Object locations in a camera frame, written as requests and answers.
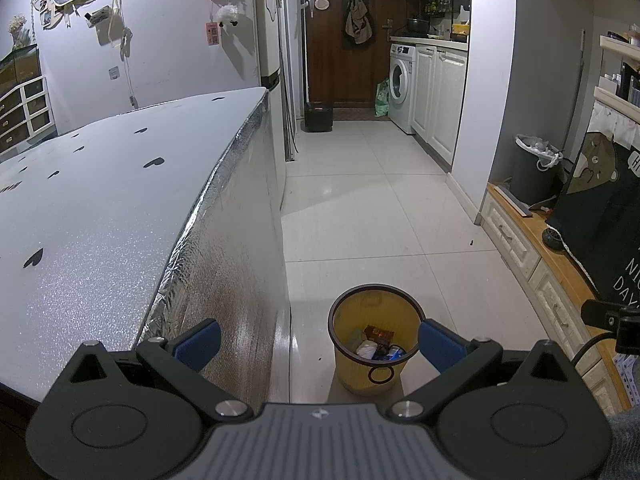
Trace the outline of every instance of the washing machine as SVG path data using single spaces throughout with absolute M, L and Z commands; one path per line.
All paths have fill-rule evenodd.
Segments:
M 415 68 L 417 49 L 414 46 L 391 45 L 389 68 L 389 119 L 406 134 L 412 134 L 411 118 L 414 113 Z

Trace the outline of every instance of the yellow trash can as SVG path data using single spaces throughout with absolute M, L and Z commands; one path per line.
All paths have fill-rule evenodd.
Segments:
M 418 351 L 418 327 L 425 319 L 417 301 L 389 285 L 371 283 L 348 290 L 329 312 L 329 336 L 334 342 L 335 369 L 340 382 L 361 396 L 380 394 L 394 385 L 406 362 Z M 353 334 L 372 325 L 394 333 L 392 344 L 406 354 L 391 361 L 360 357 L 348 344 Z

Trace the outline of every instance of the white tile floor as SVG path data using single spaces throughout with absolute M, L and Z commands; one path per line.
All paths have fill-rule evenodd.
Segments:
M 291 402 L 390 403 L 437 372 L 420 355 L 379 399 L 355 397 L 334 376 L 329 309 L 345 290 L 388 283 L 427 317 L 466 338 L 529 349 L 546 334 L 485 232 L 473 225 L 445 173 L 391 122 L 334 123 L 301 133 L 287 163 L 282 206 L 291 301 Z

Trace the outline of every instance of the pink tag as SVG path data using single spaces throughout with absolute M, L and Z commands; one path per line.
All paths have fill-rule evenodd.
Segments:
M 207 27 L 207 43 L 209 43 L 209 46 L 220 44 L 218 24 L 207 23 L 206 27 Z

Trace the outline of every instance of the green bag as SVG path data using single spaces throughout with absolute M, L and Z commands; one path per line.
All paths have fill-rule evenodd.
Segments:
M 378 83 L 376 90 L 376 117 L 382 117 L 389 113 L 389 78 Z

